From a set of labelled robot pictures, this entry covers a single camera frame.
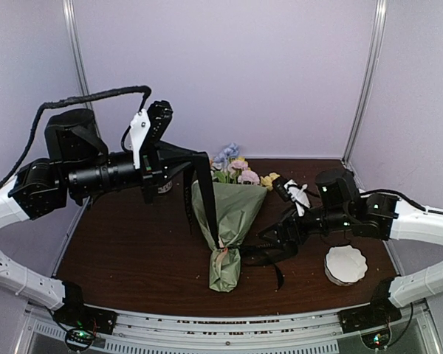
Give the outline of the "blue flower stem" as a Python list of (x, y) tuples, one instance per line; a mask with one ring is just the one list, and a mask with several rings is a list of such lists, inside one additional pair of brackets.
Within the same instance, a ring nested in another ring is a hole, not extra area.
[(212, 179), (219, 183), (229, 183), (230, 173), (228, 165), (232, 160), (239, 157), (239, 146), (231, 143), (224, 147), (215, 157), (210, 160)]

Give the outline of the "pale yellow flower stem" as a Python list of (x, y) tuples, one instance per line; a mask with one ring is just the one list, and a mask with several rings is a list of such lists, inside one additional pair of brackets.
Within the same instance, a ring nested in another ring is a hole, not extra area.
[(277, 173), (270, 173), (269, 175), (261, 176), (260, 185), (265, 187), (268, 191), (273, 191), (273, 182), (279, 177), (280, 175)]

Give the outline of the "wrapping paper sheet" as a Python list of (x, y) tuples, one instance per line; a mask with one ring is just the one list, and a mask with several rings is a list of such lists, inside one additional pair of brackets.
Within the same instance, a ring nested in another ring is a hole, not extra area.
[(252, 184), (213, 184), (218, 224), (217, 240), (208, 226), (199, 182), (192, 183), (192, 207), (202, 234), (211, 250), (209, 289), (231, 292), (238, 285), (241, 253), (245, 237), (261, 209), (267, 189)]

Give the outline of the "pink rose flower stem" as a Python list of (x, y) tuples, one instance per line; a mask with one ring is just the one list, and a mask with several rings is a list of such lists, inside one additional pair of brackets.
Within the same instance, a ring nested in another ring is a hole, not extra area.
[(261, 183), (259, 175), (250, 169), (246, 159), (238, 157), (233, 159), (227, 166), (228, 176), (236, 184), (259, 185)]

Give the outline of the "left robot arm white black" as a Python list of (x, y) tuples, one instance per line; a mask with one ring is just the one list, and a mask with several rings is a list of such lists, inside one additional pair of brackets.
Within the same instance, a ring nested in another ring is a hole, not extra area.
[[(121, 151), (112, 152), (100, 138), (95, 113), (86, 104), (124, 94), (140, 94), (142, 101), (123, 134)], [(0, 181), (0, 229), (41, 218), (65, 207), (68, 200), (83, 205), (134, 187), (151, 203), (160, 188), (182, 175), (187, 197), (192, 195), (193, 181), (198, 181), (209, 233), (217, 240), (210, 160), (204, 152), (162, 140), (173, 110), (165, 100), (150, 103), (150, 95), (148, 86), (127, 86), (42, 103), (30, 134), (35, 135), (45, 111), (54, 111), (44, 129), (48, 155), (30, 163), (19, 158)]]

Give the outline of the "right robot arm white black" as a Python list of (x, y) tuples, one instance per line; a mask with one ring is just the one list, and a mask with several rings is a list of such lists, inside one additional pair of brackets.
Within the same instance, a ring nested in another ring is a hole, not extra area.
[(379, 240), (415, 240), (443, 246), (443, 209), (423, 206), (395, 190), (362, 192), (354, 173), (347, 169), (325, 170), (315, 177), (315, 197), (321, 205), (311, 207), (306, 185), (280, 176), (274, 190), (291, 202), (280, 220), (258, 233), (260, 239), (280, 250), (281, 259), (297, 251), (311, 235), (351, 232), (356, 237)]

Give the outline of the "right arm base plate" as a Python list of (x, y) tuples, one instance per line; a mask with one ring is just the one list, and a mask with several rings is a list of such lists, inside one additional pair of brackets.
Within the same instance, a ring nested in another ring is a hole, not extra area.
[(373, 327), (387, 326), (402, 318), (398, 308), (385, 305), (366, 305), (341, 310), (338, 314), (343, 333), (364, 331)]

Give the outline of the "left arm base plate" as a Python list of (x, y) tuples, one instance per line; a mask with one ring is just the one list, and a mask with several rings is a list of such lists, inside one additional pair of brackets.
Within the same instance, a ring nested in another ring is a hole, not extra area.
[(63, 325), (79, 327), (95, 333), (111, 335), (117, 321), (112, 310), (88, 305), (64, 305), (53, 312), (54, 319)]

